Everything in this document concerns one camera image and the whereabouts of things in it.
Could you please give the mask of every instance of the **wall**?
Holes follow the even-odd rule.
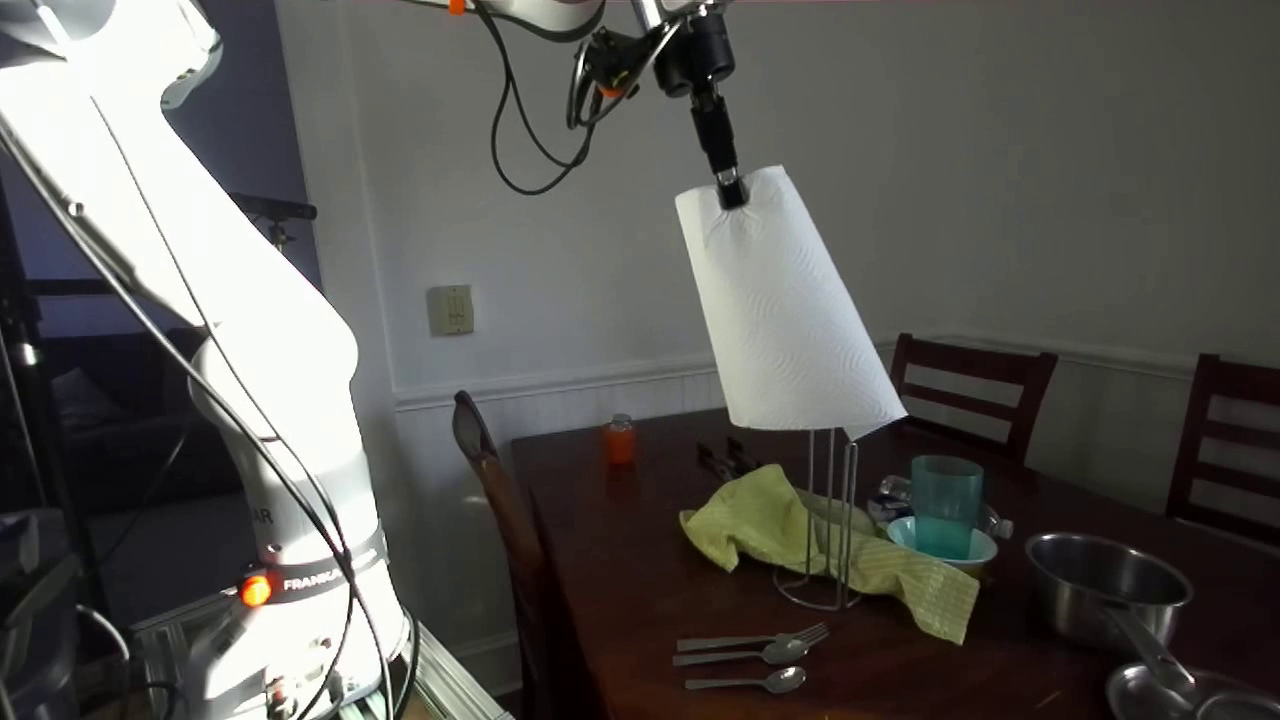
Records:
[[[487,170],[500,68],[478,20],[276,9],[412,607],[505,685],[500,554],[449,394],[479,394],[500,436],[717,405],[673,221],[707,182],[690,113],[645,88],[586,174],[524,200]],[[1060,348],[1032,462],[1156,507],[1191,354],[1280,359],[1280,3],[740,0],[729,20],[740,156],[794,170],[869,330]],[[507,44],[535,123],[573,150],[573,52]],[[548,175],[514,123],[500,150]],[[474,283],[479,333],[432,342],[430,283]]]

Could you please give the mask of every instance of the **paper sheet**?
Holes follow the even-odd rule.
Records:
[[[786,170],[750,175],[750,207],[717,188],[678,198],[714,333],[726,405],[740,430],[846,430],[905,417],[886,359]]]

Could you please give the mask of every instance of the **silverware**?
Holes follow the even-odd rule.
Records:
[[[690,692],[707,692],[707,690],[764,690],[774,696],[798,692],[809,685],[809,674],[799,666],[776,667],[768,678],[717,678],[717,681],[683,681]]]
[[[798,666],[804,660],[811,649],[809,638],[776,638],[764,649],[729,649],[729,653],[690,653],[690,656],[673,656],[678,667],[690,666],[729,666],[729,660],[762,660],[762,666]]]
[[[722,649],[744,649],[744,643],[774,643],[774,642],[804,642],[809,649],[828,642],[828,624],[809,624],[798,634],[774,634],[774,638],[700,638],[700,642],[678,642],[678,656],[683,653],[722,653]]]

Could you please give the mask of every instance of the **dark wooden table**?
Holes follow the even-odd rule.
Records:
[[[606,468],[600,431],[515,441],[514,466],[532,501],[555,586],[586,666],[610,717],[1107,717],[1107,674],[1124,656],[1055,642],[1032,606],[1023,540],[1044,527],[1102,534],[1147,549],[1195,586],[1173,649],[1195,666],[1280,692],[1280,558],[1173,524],[1022,466],[957,450],[921,430],[865,441],[862,489],[905,472],[915,454],[969,454],[990,468],[990,501],[1017,519],[1017,535],[985,569],[969,643],[944,643],[910,622],[898,602],[862,602],[847,614],[789,606],[774,569],[722,571],[680,534],[678,512],[700,507],[717,482],[696,446],[740,436],[754,462],[781,462],[799,478],[798,436],[729,430],[726,412],[649,419],[642,462]],[[673,667],[680,638],[762,638],[831,624],[794,696],[683,692],[683,678],[764,678],[764,666]]]

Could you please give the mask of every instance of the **glass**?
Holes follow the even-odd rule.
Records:
[[[915,549],[964,561],[985,507],[985,468],[964,458],[913,462]]]

